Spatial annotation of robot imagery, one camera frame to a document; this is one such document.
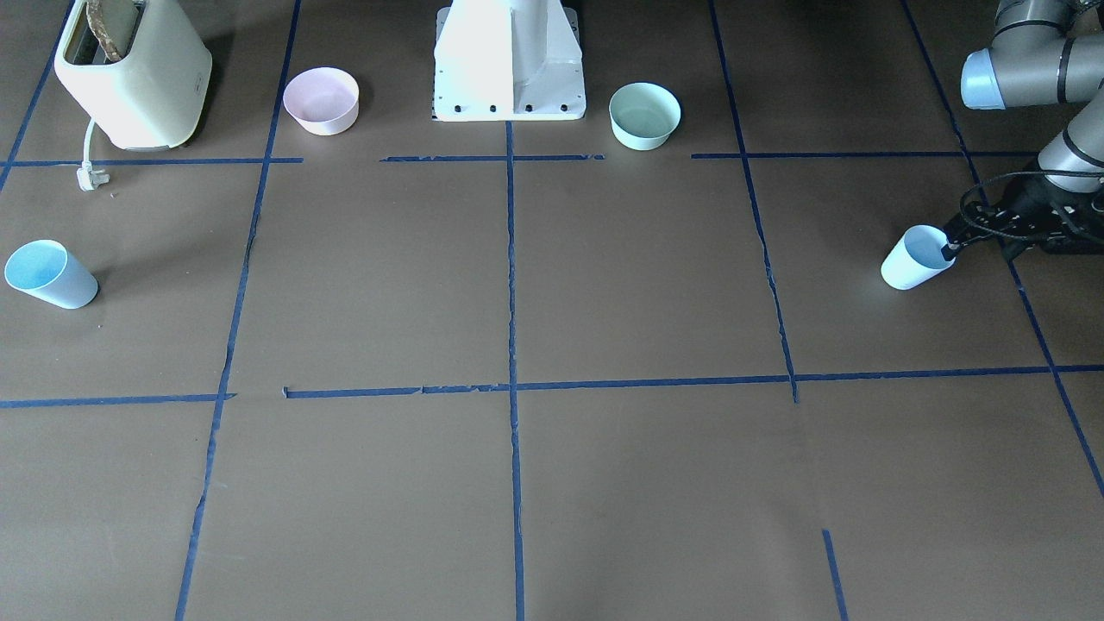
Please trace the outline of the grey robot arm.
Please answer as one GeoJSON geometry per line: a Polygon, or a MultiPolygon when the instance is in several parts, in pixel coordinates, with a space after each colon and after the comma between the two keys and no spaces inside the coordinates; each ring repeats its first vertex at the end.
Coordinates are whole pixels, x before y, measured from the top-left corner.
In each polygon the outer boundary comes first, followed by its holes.
{"type": "Polygon", "coordinates": [[[1081,15],[1100,1],[1001,1],[988,48],[963,62],[960,98],[972,110],[1006,110],[1045,104],[1082,104],[1082,110],[1025,166],[974,185],[943,228],[941,255],[1001,240],[1004,257],[1029,248],[1051,254],[1100,254],[1103,173],[1103,42],[1076,34],[1081,15]]]}

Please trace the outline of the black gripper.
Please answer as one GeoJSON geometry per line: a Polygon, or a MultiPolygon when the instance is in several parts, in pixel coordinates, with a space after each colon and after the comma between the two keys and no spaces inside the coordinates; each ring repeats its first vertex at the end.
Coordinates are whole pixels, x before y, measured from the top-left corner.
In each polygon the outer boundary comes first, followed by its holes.
{"type": "MultiPolygon", "coordinates": [[[[1048,177],[1017,177],[1007,185],[983,227],[1002,236],[1004,255],[1041,250],[1057,255],[1101,255],[1101,188],[1090,193],[1068,191],[1048,177]]],[[[951,262],[963,248],[991,239],[965,215],[952,215],[941,228],[941,256],[951,262]]]]}

